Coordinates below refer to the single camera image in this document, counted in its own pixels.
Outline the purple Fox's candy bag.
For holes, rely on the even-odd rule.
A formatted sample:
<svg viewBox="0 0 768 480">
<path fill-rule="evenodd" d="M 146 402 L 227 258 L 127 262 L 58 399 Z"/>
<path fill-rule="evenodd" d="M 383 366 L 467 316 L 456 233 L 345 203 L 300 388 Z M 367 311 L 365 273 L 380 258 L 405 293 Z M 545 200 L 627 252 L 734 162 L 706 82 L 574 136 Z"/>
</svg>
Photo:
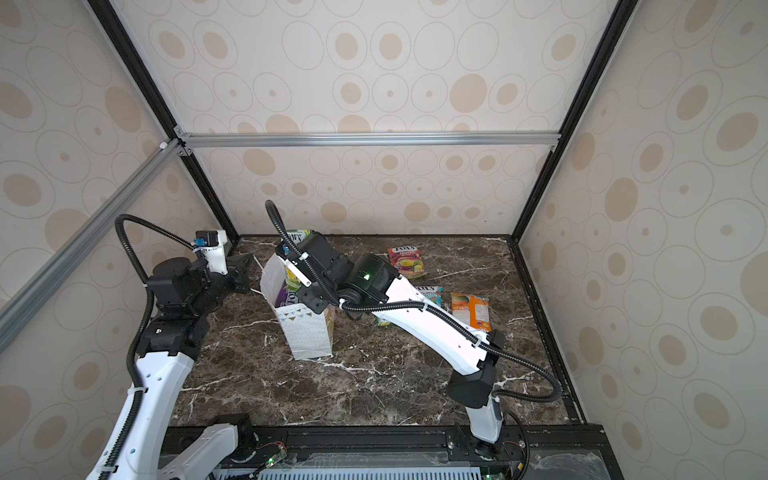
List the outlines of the purple Fox's candy bag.
<svg viewBox="0 0 768 480">
<path fill-rule="evenodd" d="M 297 303 L 296 292 L 288 287 L 287 284 L 283 284 L 280 288 L 277 297 L 274 302 L 276 308 L 282 308 Z"/>
</svg>

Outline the white paper bag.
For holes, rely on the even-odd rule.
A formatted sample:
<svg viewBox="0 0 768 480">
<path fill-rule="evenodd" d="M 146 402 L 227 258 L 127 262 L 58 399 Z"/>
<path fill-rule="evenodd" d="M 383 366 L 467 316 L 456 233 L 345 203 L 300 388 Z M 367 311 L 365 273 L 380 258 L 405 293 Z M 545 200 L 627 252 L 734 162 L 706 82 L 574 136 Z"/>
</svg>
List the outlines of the white paper bag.
<svg viewBox="0 0 768 480">
<path fill-rule="evenodd" d="M 284 264 L 273 254 L 263 266 L 260 292 L 273 310 L 293 357 L 296 360 L 307 360 L 331 356 L 333 321 L 327 314 L 316 314 L 298 300 L 294 305 L 282 308 L 274 306 L 284 283 Z"/>
</svg>

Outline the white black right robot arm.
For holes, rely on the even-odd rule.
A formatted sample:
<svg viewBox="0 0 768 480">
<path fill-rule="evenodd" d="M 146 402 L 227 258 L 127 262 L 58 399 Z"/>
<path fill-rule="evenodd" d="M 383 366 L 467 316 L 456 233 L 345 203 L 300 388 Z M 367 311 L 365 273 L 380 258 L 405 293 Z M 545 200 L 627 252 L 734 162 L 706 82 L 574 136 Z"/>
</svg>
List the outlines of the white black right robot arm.
<svg viewBox="0 0 768 480">
<path fill-rule="evenodd" d="M 302 281 L 305 305 L 315 312 L 333 305 L 372 314 L 426 344 L 452 367 L 449 396 L 466 408 L 474 438 L 487 445 L 499 441 L 502 413 L 492 397 L 499 356 L 490 351 L 492 335 L 444 311 L 379 256 L 351 261 L 319 233 L 283 250 L 285 265 Z"/>
</svg>

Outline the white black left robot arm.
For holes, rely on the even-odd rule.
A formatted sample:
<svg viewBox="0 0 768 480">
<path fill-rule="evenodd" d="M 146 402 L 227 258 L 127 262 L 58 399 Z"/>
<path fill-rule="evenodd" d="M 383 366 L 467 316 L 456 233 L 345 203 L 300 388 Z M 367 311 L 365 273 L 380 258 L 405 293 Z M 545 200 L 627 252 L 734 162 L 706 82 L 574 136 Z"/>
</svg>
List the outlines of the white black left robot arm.
<svg viewBox="0 0 768 480">
<path fill-rule="evenodd" d="M 132 385 L 118 422 L 89 476 L 92 479 L 205 479 L 241 445 L 252 445 L 240 420 L 203 430 L 167 465 L 160 456 L 183 383 L 199 358 L 209 314 L 232 293 L 250 290 L 249 255 L 228 257 L 225 272 L 204 258 L 161 262 L 147 282 L 152 319 L 131 344 Z"/>
</svg>

